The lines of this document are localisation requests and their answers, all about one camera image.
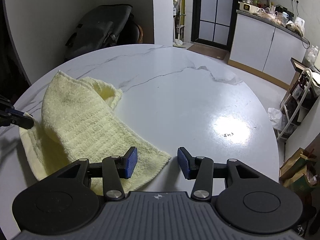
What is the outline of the black backpack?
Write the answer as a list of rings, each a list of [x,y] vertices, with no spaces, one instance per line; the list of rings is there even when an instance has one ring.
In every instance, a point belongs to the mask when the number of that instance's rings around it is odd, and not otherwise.
[[[66,42],[64,61],[112,47],[132,11],[129,4],[100,5],[86,13]]]

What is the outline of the white rice cooker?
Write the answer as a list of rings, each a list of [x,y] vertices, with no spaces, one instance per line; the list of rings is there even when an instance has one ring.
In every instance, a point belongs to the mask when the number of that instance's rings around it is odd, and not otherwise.
[[[248,3],[245,3],[245,2],[239,2],[239,4],[240,4],[239,9],[241,11],[244,11],[244,12],[247,12],[247,13],[250,13],[250,14],[255,14],[259,10],[258,7],[256,7],[255,5],[252,5],[252,4],[248,4]]]

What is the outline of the brown door mat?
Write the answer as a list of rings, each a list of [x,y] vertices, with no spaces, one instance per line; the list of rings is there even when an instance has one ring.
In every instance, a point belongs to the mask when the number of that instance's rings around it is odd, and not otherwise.
[[[224,60],[227,55],[225,50],[197,43],[194,43],[187,50],[219,60]]]

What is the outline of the white metal trolley cart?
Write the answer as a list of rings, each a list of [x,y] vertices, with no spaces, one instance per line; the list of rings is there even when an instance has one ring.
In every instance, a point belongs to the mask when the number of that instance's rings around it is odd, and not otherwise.
[[[291,85],[280,103],[284,124],[276,129],[276,139],[286,140],[300,126],[319,97],[319,71],[292,58],[295,70]]]

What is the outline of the dark wooden chair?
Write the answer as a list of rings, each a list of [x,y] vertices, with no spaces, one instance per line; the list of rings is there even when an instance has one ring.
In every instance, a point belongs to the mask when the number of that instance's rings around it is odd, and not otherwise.
[[[143,29],[136,23],[134,23],[132,27],[132,41],[134,41],[135,44],[143,43]]]

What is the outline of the white kitchen cabinet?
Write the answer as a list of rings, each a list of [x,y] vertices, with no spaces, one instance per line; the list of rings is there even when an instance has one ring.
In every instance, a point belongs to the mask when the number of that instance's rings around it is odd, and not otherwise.
[[[228,64],[289,89],[296,73],[291,59],[302,61],[308,45],[282,26],[238,10]]]

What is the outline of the yellow waffle towel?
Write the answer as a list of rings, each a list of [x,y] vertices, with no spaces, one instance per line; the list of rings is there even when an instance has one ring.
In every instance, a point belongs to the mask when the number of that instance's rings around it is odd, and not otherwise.
[[[138,161],[131,178],[121,180],[124,191],[135,191],[153,180],[170,155],[115,116],[121,96],[112,84],[91,77],[76,80],[57,72],[43,97],[41,121],[19,130],[35,178],[42,180],[81,158],[99,163],[122,156],[135,146]]]

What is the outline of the white electric kettle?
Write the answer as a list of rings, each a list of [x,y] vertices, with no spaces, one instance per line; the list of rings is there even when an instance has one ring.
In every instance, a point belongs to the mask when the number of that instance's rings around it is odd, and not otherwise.
[[[295,25],[299,26],[301,29],[305,29],[305,20],[300,18],[300,17],[296,17],[295,21],[294,21]]]

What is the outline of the brown paper bag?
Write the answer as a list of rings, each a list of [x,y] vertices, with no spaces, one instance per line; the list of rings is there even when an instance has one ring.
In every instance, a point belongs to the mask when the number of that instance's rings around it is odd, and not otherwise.
[[[299,148],[280,168],[280,183],[299,195],[311,192],[319,186],[316,163],[312,152]]]

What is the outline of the white plastic bag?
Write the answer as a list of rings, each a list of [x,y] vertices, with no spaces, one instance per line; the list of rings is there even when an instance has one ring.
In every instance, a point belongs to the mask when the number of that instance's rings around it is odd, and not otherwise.
[[[288,123],[287,116],[276,108],[268,108],[267,114],[275,130],[282,131]]]

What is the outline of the black framed glass door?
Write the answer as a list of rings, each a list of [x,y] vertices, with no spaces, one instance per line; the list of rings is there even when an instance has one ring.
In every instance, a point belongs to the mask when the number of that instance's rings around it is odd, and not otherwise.
[[[191,42],[231,50],[238,0],[193,0]]]

